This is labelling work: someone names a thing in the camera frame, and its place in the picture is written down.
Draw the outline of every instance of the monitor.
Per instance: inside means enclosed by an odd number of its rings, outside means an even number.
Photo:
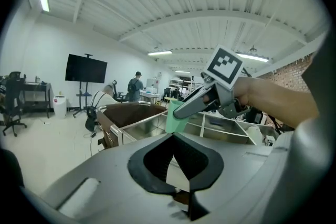
[[[107,62],[69,54],[65,80],[104,83]]]

